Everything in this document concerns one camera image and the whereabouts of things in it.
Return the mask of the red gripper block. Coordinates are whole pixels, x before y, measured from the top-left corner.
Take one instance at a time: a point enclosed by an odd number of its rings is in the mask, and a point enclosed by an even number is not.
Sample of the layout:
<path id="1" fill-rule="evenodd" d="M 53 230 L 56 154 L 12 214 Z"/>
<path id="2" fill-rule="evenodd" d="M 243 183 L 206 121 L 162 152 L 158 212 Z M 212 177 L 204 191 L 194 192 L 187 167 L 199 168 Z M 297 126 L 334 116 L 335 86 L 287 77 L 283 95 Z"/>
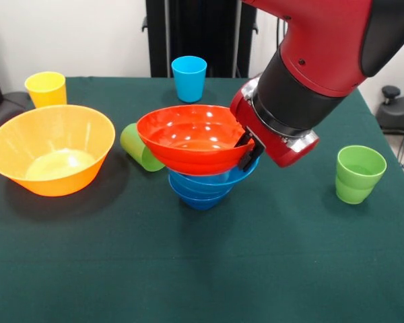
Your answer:
<path id="1" fill-rule="evenodd" d="M 246 82 L 230 105 L 231 113 L 244 129 L 234 147 L 252 148 L 238 163 L 238 168 L 243 172 L 247 172 L 262 153 L 266 153 L 278 166 L 288 167 L 313 150 L 319 142 L 313 130 L 305 131 L 298 137 L 287 137 L 276 133 L 259 118 L 253 104 L 259 79 L 255 77 Z"/>

